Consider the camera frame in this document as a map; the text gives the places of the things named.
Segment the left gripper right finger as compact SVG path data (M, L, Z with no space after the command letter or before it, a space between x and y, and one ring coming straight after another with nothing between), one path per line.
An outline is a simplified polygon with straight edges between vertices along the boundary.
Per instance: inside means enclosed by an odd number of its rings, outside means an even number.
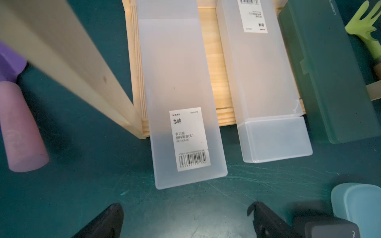
M263 202L252 203L247 216L253 213L253 226L257 238L294 238L295 231Z

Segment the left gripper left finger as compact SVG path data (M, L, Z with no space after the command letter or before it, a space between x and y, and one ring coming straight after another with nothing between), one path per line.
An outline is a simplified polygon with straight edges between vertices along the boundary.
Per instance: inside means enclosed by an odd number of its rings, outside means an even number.
M119 238L124 221L120 203L113 203L83 227L73 238Z

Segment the teal translucent pencil case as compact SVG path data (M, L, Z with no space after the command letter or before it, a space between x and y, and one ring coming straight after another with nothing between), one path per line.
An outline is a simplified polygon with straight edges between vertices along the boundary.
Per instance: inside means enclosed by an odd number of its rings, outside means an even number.
M372 184L342 183L331 191L333 214L355 223L362 238L381 236L381 188Z

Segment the frosted case with barcode label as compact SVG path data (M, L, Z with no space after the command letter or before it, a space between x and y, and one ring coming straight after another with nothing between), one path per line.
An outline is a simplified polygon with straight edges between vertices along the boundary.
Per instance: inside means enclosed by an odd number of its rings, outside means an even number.
M155 185L228 174L196 1L137 1Z

